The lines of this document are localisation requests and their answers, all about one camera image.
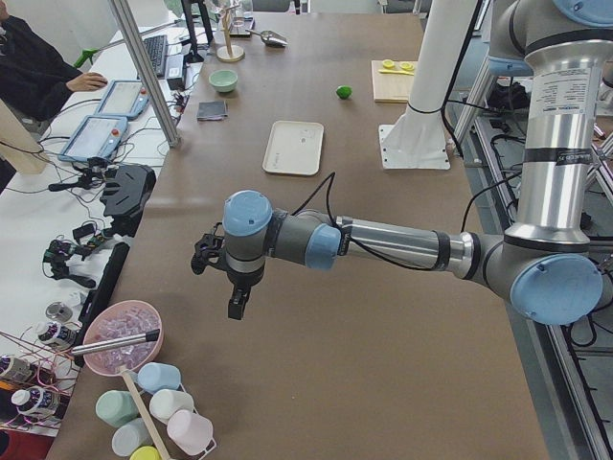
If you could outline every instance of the blue joint cap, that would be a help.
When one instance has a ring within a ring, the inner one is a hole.
[[[236,192],[223,206],[223,229],[234,237],[256,235],[272,218],[272,205],[260,192]]]
[[[489,72],[496,77],[529,77],[533,69],[524,60],[488,56]]]
[[[555,254],[522,271],[511,287],[511,304],[542,324],[564,325],[589,313],[602,295],[602,275],[579,254]]]
[[[571,21],[598,29],[613,27],[611,0],[554,0],[554,4]]]
[[[330,270],[334,265],[340,243],[340,230],[322,223],[308,240],[305,265],[318,270]]]

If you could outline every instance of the green bowl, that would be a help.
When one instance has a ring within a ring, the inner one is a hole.
[[[229,93],[237,87],[238,75],[234,70],[215,70],[209,83],[219,93]]]

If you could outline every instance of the person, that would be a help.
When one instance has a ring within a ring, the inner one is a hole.
[[[35,34],[23,19],[11,16],[0,0],[0,99],[39,122],[55,117],[78,91],[104,88],[96,72],[82,73]]]

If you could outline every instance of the blue cup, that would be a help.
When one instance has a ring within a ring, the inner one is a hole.
[[[181,386],[181,373],[169,364],[149,362],[138,371],[138,384],[152,395],[159,390],[176,390]]]

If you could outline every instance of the table surface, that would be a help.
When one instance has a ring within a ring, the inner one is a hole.
[[[256,15],[259,30],[289,40],[237,40],[237,64],[205,65],[148,202],[113,301],[150,302],[163,318],[157,360],[179,367],[199,412],[212,420],[214,459],[547,458],[502,300],[448,273],[406,272],[351,258],[319,272],[268,260],[242,321],[226,317],[225,274],[190,269],[193,244],[241,189],[293,210],[332,171],[336,214],[457,233],[470,193],[463,164],[385,171],[377,127],[399,104],[374,103],[371,60],[417,60],[411,15]],[[238,72],[229,118],[197,122],[197,102],[222,99],[207,84]],[[335,88],[353,95],[339,100]],[[325,127],[313,177],[271,175],[261,162],[275,121]],[[312,205],[323,209],[323,194]],[[468,228],[478,231],[476,218]],[[113,428],[94,415],[121,379],[79,376],[49,460],[116,458]],[[173,458],[187,458],[167,442]]]

